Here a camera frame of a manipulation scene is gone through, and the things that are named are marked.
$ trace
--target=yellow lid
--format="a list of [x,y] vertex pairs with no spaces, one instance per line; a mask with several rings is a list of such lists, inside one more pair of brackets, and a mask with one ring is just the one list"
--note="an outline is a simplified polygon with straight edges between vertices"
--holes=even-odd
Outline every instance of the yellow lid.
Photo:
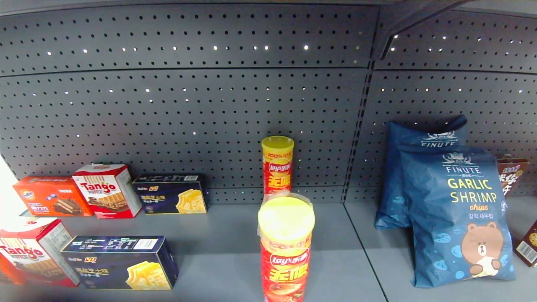
[[257,218],[263,235],[274,242],[288,245],[305,239],[315,225],[312,205],[290,196],[268,200],[259,209]]
[[286,153],[291,152],[295,146],[295,142],[286,136],[269,136],[261,141],[261,146],[264,151],[270,153]]

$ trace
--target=navy blue cracker box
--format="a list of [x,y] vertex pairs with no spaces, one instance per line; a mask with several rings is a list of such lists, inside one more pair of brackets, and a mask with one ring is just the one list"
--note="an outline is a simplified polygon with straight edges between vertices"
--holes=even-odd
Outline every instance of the navy blue cracker box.
[[133,188],[147,214],[207,213],[202,174],[140,175]]
[[76,236],[61,254],[87,289],[171,290],[179,274],[164,236]]

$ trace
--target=blue chip bag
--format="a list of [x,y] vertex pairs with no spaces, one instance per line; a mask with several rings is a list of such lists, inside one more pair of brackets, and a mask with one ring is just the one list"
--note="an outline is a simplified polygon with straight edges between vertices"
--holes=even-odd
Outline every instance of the blue chip bag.
[[465,146],[425,151],[404,146],[401,163],[414,233],[414,285],[514,280],[496,158]]
[[389,122],[384,188],[375,228],[410,227],[408,206],[403,195],[403,171],[399,146],[412,145],[422,149],[464,146],[466,144],[466,117],[459,116],[448,123],[443,133],[427,133]]

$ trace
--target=brown bear character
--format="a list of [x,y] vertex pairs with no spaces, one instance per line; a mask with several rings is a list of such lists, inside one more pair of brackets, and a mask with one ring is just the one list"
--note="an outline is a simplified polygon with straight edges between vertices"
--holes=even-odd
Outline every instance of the brown bear character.
[[468,225],[468,232],[462,239],[462,256],[472,264],[472,277],[495,276],[502,267],[500,253],[503,247],[503,236],[495,222],[486,226]]

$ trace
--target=lay's chips can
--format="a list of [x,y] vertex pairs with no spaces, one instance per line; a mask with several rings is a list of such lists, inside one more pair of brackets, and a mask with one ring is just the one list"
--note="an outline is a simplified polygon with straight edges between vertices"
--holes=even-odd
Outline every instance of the lay's chips can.
[[266,195],[291,190],[294,145],[295,142],[285,136],[270,136],[261,142],[263,189]]
[[311,202],[289,192],[267,195],[258,221],[265,302],[302,302],[315,225]]

